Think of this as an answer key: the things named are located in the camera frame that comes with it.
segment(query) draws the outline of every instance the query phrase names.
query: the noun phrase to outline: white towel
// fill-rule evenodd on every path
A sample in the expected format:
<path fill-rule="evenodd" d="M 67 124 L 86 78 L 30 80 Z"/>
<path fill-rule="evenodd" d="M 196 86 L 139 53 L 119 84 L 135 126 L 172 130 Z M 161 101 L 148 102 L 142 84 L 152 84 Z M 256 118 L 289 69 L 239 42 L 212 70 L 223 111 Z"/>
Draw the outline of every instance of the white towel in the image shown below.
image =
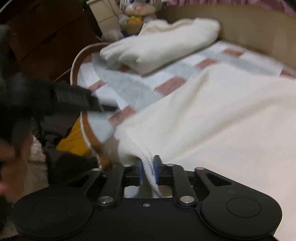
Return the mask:
<path fill-rule="evenodd" d="M 283 211 L 275 237 L 296 237 L 296 83 L 213 65 L 127 119 L 105 153 L 142 159 L 157 190 L 152 160 L 205 167 L 273 197 Z"/>
<path fill-rule="evenodd" d="M 100 55 L 110 65 L 118 62 L 145 75 L 210 45 L 219 31 L 219 22 L 213 19 L 182 19 L 173 24 L 154 20 L 144 24 L 139 36 L 112 43 Z"/>

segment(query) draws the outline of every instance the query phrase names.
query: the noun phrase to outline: reddish-brown patch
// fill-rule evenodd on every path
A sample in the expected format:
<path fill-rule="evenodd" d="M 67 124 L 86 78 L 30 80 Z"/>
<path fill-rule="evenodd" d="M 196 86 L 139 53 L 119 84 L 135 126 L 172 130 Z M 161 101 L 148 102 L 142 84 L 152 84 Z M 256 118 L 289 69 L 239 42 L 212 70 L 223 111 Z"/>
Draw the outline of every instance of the reddish-brown patch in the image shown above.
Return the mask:
<path fill-rule="evenodd" d="M 222 53 L 230 56 L 240 57 L 244 52 L 229 48 L 229 49 L 223 50 Z"/>
<path fill-rule="evenodd" d="M 104 86 L 106 83 L 103 81 L 103 80 L 99 80 L 97 82 L 95 82 L 94 84 L 92 84 L 90 87 L 89 87 L 89 90 L 91 92 L 95 92 L 97 89 L 101 88 L 102 86 Z"/>
<path fill-rule="evenodd" d="M 175 76 L 169 79 L 167 82 L 163 83 L 162 85 L 156 87 L 154 90 L 163 94 L 164 96 L 167 96 L 179 87 L 181 87 L 183 84 L 185 84 L 185 82 L 185 79 L 179 76 Z"/>
<path fill-rule="evenodd" d="M 127 72 L 127 71 L 130 70 L 130 68 L 129 68 L 128 66 L 126 66 L 126 65 L 121 65 L 121 66 L 118 68 L 118 70 L 119 70 L 120 72 Z"/>
<path fill-rule="evenodd" d="M 85 64 L 85 63 L 90 63 L 92 61 L 92 59 L 91 59 L 91 54 L 90 55 L 88 55 L 84 60 L 83 60 L 83 64 Z"/>
<path fill-rule="evenodd" d="M 290 73 L 287 72 L 286 70 L 282 70 L 280 76 L 281 76 L 281 77 L 287 77 L 287 78 L 296 79 L 296 76 L 295 76 L 295 75 L 290 74 Z"/>
<path fill-rule="evenodd" d="M 136 110 L 130 106 L 127 106 L 123 110 L 111 116 L 108 121 L 110 125 L 115 127 L 121 124 L 127 117 L 133 115 L 134 113 L 136 113 Z"/>
<path fill-rule="evenodd" d="M 207 58 L 203 61 L 201 61 L 200 63 L 196 64 L 195 66 L 197 68 L 200 68 L 200 69 L 204 69 L 205 67 L 208 67 L 212 64 L 215 64 L 215 63 L 218 63 L 219 61 L 216 60 L 216 59 L 212 59 L 212 58 Z"/>

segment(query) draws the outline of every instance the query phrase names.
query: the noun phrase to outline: plush rabbit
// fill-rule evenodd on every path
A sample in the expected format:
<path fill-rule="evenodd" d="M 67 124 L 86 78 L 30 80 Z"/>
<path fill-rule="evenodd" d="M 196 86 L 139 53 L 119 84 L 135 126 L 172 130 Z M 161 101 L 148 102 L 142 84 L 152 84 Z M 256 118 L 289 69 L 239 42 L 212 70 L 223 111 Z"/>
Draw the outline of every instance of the plush rabbit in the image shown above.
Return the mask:
<path fill-rule="evenodd" d="M 119 16 L 120 30 L 109 30 L 102 36 L 104 42 L 115 42 L 124 37 L 138 34 L 144 23 L 157 19 L 156 12 L 162 8 L 161 0 L 118 0 L 122 15 Z"/>

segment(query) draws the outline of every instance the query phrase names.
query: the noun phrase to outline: yellow cloth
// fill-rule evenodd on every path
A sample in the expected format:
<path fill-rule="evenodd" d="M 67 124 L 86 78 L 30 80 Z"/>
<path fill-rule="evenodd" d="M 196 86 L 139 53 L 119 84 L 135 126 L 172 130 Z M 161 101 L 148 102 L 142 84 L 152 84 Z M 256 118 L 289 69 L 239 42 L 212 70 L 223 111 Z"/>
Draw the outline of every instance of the yellow cloth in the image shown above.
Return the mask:
<path fill-rule="evenodd" d="M 57 150 L 68 151 L 76 155 L 90 153 L 90 149 L 86 146 L 81 134 L 79 119 L 73 125 L 70 134 L 59 142 Z"/>

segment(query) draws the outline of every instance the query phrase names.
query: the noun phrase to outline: wooden panel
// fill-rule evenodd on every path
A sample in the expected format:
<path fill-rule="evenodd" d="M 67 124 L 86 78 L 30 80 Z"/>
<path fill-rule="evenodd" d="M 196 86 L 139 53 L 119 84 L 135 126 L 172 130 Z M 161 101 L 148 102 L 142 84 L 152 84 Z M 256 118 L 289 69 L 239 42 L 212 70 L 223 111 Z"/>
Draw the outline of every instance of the wooden panel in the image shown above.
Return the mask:
<path fill-rule="evenodd" d="M 296 68 L 296 18 L 254 5 L 175 6 L 158 17 L 173 23 L 181 18 L 213 18 L 221 23 L 219 37 L 270 55 Z"/>
<path fill-rule="evenodd" d="M 82 14 L 77 0 L 35 0 L 7 22 L 12 31 L 10 45 L 18 61 Z"/>
<path fill-rule="evenodd" d="M 22 71 L 33 77 L 55 80 L 72 66 L 76 55 L 98 42 L 85 17 L 81 17 L 43 41 L 21 62 Z"/>

